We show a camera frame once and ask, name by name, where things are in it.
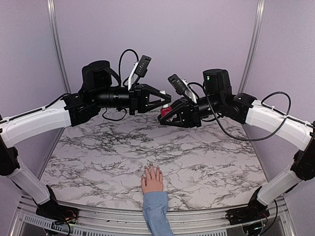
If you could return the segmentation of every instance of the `gray wall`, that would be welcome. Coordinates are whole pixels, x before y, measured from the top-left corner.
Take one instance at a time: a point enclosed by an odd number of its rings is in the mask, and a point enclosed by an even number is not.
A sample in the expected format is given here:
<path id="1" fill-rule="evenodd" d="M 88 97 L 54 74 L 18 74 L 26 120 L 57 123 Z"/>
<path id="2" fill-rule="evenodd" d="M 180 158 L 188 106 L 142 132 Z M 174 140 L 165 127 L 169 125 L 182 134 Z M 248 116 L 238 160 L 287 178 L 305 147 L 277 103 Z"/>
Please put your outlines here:
<path id="1" fill-rule="evenodd" d="M 202 82 L 202 71 L 211 68 L 227 69 L 237 91 L 257 1 L 56 0 L 55 6 L 72 91 L 81 87 L 83 66 L 105 59 L 118 71 L 120 54 L 133 48 L 152 57 L 142 82 L 175 95 L 169 76 Z M 126 54 L 122 77 L 134 61 Z"/>
<path id="2" fill-rule="evenodd" d="M 292 98 L 293 116 L 315 120 L 315 3 L 312 0 L 266 1 L 262 32 L 246 92 L 262 99 L 283 90 Z M 286 109 L 286 99 L 268 102 Z M 265 132 L 246 128 L 249 137 Z M 297 151 L 278 137 L 254 144 L 269 179 L 293 163 Z M 285 195 L 298 236 L 314 235 L 315 180 L 301 183 Z"/>
<path id="3" fill-rule="evenodd" d="M 16 115 L 48 104 L 64 93 L 53 47 L 46 1 L 0 1 L 0 114 Z M 37 175 L 56 131 L 17 145 Z M 0 236 L 8 235 L 21 191 L 0 177 Z"/>

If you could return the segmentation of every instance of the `marble surface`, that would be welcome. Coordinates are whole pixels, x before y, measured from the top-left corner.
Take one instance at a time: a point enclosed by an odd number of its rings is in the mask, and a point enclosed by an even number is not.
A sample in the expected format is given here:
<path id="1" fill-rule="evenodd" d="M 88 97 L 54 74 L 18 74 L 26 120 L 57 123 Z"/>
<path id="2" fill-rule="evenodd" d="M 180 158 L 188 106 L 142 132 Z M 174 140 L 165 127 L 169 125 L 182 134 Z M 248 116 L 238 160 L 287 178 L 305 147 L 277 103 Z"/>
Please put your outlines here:
<path id="1" fill-rule="evenodd" d="M 106 115 L 123 114 L 111 109 Z M 184 129 L 160 125 L 157 115 L 127 115 L 119 122 L 99 115 L 67 128 L 41 180 L 61 201 L 141 209 L 141 176 L 153 162 L 163 171 L 170 210 L 244 204 L 266 181 L 250 143 L 229 138 L 215 122 Z M 240 124 L 221 121 L 231 134 L 244 135 Z"/>

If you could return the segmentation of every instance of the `wire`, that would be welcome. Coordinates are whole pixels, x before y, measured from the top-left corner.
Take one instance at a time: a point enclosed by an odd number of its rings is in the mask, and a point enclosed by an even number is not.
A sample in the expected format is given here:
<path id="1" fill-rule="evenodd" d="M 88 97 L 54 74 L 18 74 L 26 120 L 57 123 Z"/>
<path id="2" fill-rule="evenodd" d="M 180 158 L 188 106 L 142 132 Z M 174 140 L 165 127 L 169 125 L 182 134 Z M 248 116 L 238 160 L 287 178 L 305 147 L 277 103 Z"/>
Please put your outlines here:
<path id="1" fill-rule="evenodd" d="M 58 100 L 60 100 L 63 96 L 65 95 L 71 95 L 70 93 L 64 93 L 63 95 L 59 96 L 57 99 L 55 99 L 53 102 L 51 102 L 50 104 L 48 104 L 47 106 L 45 106 L 45 109 L 51 107 L 54 103 L 56 103 Z M 35 112 L 40 112 L 40 111 L 43 111 L 42 108 L 37 108 L 35 110 L 32 110 L 32 111 L 29 111 L 29 112 L 25 112 L 25 113 L 22 113 L 22 114 L 19 114 L 17 116 L 14 116 L 14 117 L 11 117 L 9 120 L 2 120 L 0 121 L 0 124 L 3 124 L 3 123 L 6 123 L 8 121 L 12 121 L 12 120 L 15 120 L 17 118 L 20 118 L 20 117 L 24 117 L 24 116 L 27 116 L 27 115 L 30 115 L 30 114 L 33 114 Z"/>
<path id="2" fill-rule="evenodd" d="M 203 122 L 213 122 L 215 121 L 216 119 L 213 118 L 213 119 L 201 119 Z"/>
<path id="3" fill-rule="evenodd" d="M 120 78 L 122 77 L 121 71 L 120 71 L 120 68 L 121 68 L 121 65 L 122 65 L 122 59 L 123 59 L 123 56 L 124 56 L 124 54 L 125 54 L 126 52 L 133 52 L 133 53 L 135 54 L 136 58 L 137 58 L 137 61 L 139 61 L 139 56 L 138 56 L 138 54 L 136 53 L 135 50 L 130 49 L 130 48 L 124 50 L 123 53 L 121 54 L 120 58 L 119 58 L 119 65 L 118 65 L 118 75 L 119 75 Z"/>
<path id="4" fill-rule="evenodd" d="M 266 224 L 268 223 L 268 217 L 266 216 L 266 214 L 263 214 L 263 216 L 266 218 Z"/>
<path id="5" fill-rule="evenodd" d="M 122 118 L 120 118 L 120 119 L 111 119 L 111 118 L 107 118 L 107 117 L 105 117 L 105 114 L 106 114 L 106 112 L 107 112 L 107 108 L 105 107 L 105 109 L 106 109 L 106 111 L 102 114 L 102 117 L 104 118 L 104 119 L 106 119 L 106 120 L 110 120 L 110 121 L 121 121 L 123 118 L 125 118 L 125 116 L 127 115 L 127 109 L 126 108 L 123 108 L 123 110 L 125 111 L 125 114 L 124 114 L 124 116 L 122 117 Z"/>
<path id="6" fill-rule="evenodd" d="M 76 218 L 75 213 L 74 213 L 73 211 L 71 211 L 71 210 L 66 210 L 65 213 L 66 213 L 66 212 L 71 212 L 71 213 L 72 213 L 72 216 L 73 216 L 74 218 Z"/>
<path id="7" fill-rule="evenodd" d="M 276 109 L 276 108 L 272 108 L 272 107 L 270 107 L 270 106 L 268 106 L 268 105 L 266 105 L 266 104 L 263 104 L 263 102 L 264 102 L 267 98 L 271 97 L 270 95 L 268 95 L 267 97 L 265 97 L 265 98 L 261 101 L 261 105 L 262 105 L 263 107 L 269 108 L 270 110 L 273 110 L 273 111 L 278 112 L 279 114 L 285 116 L 285 113 L 283 113 L 282 111 L 280 111 L 280 110 L 278 110 L 278 109 Z M 305 122 L 303 122 L 303 121 L 301 121 L 301 120 L 299 120 L 299 119 L 295 119 L 295 118 L 290 117 L 290 116 L 288 116 L 287 118 L 290 119 L 290 120 L 293 120 L 293 121 L 295 121 L 295 122 L 298 122 L 298 123 L 300 123 L 300 124 L 306 125 L 307 127 L 310 127 L 310 128 L 313 128 L 313 129 L 315 128 L 315 126 L 313 126 L 313 125 L 311 125 L 311 124 L 307 124 L 307 123 L 305 123 Z"/>
<path id="8" fill-rule="evenodd" d="M 133 84 L 132 84 L 132 85 L 135 85 L 136 83 L 138 83 L 140 79 L 141 79 L 141 77 L 140 77 L 140 76 L 138 76 L 138 78 L 137 78 L 137 79 L 133 82 Z"/>
<path id="9" fill-rule="evenodd" d="M 64 224 L 64 223 L 66 223 L 67 224 L 67 226 L 68 226 L 68 234 L 66 235 L 66 236 L 69 236 L 70 235 L 70 233 L 71 233 L 71 227 L 70 227 L 70 225 L 69 225 L 69 223 L 67 222 L 67 220 L 63 217 L 63 218 L 61 218 L 61 217 L 58 217 L 59 219 L 61 219 L 62 221 L 59 223 L 59 222 L 54 222 L 54 224 L 55 225 L 60 225 L 60 224 Z"/>
<path id="10" fill-rule="evenodd" d="M 127 77 L 124 81 L 123 81 L 123 86 L 124 87 L 128 87 L 128 85 L 125 85 L 125 83 L 128 81 L 129 77 Z"/>
<path id="11" fill-rule="evenodd" d="M 188 101 L 190 101 L 190 100 L 191 100 L 191 98 L 190 98 L 190 97 L 188 97 L 188 95 L 187 95 L 187 94 L 183 93 L 183 96 L 184 96 L 184 98 L 186 98 Z"/>
<path id="12" fill-rule="evenodd" d="M 260 236 L 261 236 L 261 235 L 264 235 L 268 230 L 270 230 L 270 228 L 274 225 L 275 221 L 277 220 L 277 216 L 278 216 L 278 204 L 277 204 L 276 200 L 274 200 L 274 202 L 275 202 L 275 204 L 276 204 L 276 216 L 275 216 L 275 219 L 274 219 L 274 221 L 270 224 L 270 226 L 269 226 L 264 232 L 262 232 L 262 233 L 260 234 Z"/>
<path id="13" fill-rule="evenodd" d="M 49 103 L 47 106 L 45 106 L 45 108 L 49 108 L 52 105 L 54 105 L 56 102 L 58 102 L 61 98 L 63 98 L 65 95 L 71 95 L 70 93 L 64 93 L 63 95 L 60 95 L 57 99 L 55 99 L 55 101 Z"/>
<path id="14" fill-rule="evenodd" d="M 193 84 L 198 85 L 199 87 L 202 88 L 204 94 L 206 95 L 206 99 L 207 99 L 207 101 L 208 101 L 208 104 L 209 104 L 210 109 L 211 109 L 212 111 L 214 111 L 214 109 L 213 109 L 213 107 L 212 107 L 212 105 L 211 105 L 210 99 L 209 99 L 209 97 L 207 96 L 207 92 L 206 92 L 205 88 L 204 88 L 201 84 L 199 84 L 199 83 L 193 82 Z M 273 135 L 275 135 L 275 134 L 282 128 L 282 126 L 284 125 L 284 123 L 285 123 L 285 121 L 286 121 L 286 119 L 287 119 L 287 115 L 289 114 L 289 112 L 290 112 L 290 110 L 291 110 L 291 98 L 290 98 L 290 96 L 289 96 L 287 93 L 285 93 L 285 92 L 274 92 L 274 93 L 268 95 L 267 97 L 265 97 L 261 102 L 265 101 L 267 98 L 269 98 L 269 97 L 271 97 L 271 96 L 273 96 L 273 95 L 276 95 L 276 94 L 283 94 L 283 95 L 285 95 L 285 96 L 288 98 L 288 100 L 289 100 L 289 105 L 288 105 L 288 109 L 287 109 L 287 112 L 286 112 L 286 117 L 283 119 L 282 123 L 279 125 L 279 127 L 278 127 L 274 132 L 272 132 L 270 135 L 268 135 L 268 136 L 266 136 L 266 137 L 257 138 L 257 139 L 246 139 L 246 138 L 243 138 L 243 137 L 236 137 L 236 136 L 233 136 L 233 135 L 229 134 L 229 133 L 224 129 L 224 127 L 222 126 L 221 122 L 219 121 L 219 119 L 218 119 L 218 117 L 217 117 L 217 115 L 216 115 L 215 113 L 213 113 L 213 116 L 215 117 L 215 119 L 216 119 L 216 121 L 217 121 L 219 127 L 221 128 L 221 130 L 222 130 L 227 136 L 229 136 L 229 137 L 231 137 L 231 138 L 233 138 L 233 139 L 236 139 L 236 140 L 239 140 L 239 141 L 244 141 L 244 142 L 256 142 L 256 141 L 262 141 L 262 140 L 269 139 L 270 137 L 272 137 Z"/>
<path id="15" fill-rule="evenodd" d="M 196 95 L 197 100 L 199 100 L 200 97 L 199 97 L 198 93 L 196 93 L 196 91 L 193 90 L 193 88 L 190 86 L 190 85 L 193 85 L 193 83 L 194 83 L 194 82 L 188 83 L 187 86 L 189 86 L 190 90 Z"/>

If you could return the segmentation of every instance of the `fingers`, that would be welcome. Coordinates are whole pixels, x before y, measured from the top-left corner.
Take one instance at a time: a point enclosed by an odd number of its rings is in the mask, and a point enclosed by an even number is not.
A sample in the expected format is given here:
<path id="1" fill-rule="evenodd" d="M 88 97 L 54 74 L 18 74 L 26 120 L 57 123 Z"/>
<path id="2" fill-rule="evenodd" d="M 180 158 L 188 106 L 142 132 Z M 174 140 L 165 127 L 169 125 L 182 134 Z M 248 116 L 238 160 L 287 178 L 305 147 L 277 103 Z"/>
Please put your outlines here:
<path id="1" fill-rule="evenodd" d="M 150 163 L 150 173 L 151 173 L 152 179 L 156 179 L 156 178 L 157 178 L 157 177 L 156 177 L 156 173 L 155 173 L 155 171 L 154 171 L 154 167 L 153 167 L 152 162 Z"/>
<path id="2" fill-rule="evenodd" d="M 162 171 L 159 172 L 159 181 L 163 183 L 163 174 Z"/>
<path id="3" fill-rule="evenodd" d="M 159 166 L 157 166 L 157 174 L 156 174 L 156 178 L 159 181 Z"/>
<path id="4" fill-rule="evenodd" d="M 146 178 L 152 179 L 147 166 L 145 166 L 145 172 L 146 172 Z"/>
<path id="5" fill-rule="evenodd" d="M 142 187 L 142 189 L 146 187 L 146 180 L 145 180 L 143 175 L 141 177 L 141 187 Z"/>

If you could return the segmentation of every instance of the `blue sleeve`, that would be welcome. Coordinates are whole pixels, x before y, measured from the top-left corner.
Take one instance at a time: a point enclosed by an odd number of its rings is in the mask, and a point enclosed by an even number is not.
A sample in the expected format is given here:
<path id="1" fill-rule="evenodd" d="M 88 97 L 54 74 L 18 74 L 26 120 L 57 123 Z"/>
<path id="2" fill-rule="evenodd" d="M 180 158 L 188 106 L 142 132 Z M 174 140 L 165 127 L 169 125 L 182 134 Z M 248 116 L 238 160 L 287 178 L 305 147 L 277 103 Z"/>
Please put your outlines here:
<path id="1" fill-rule="evenodd" d="M 143 216 L 153 236 L 174 236 L 166 212 L 167 192 L 151 192 L 144 195 Z"/>

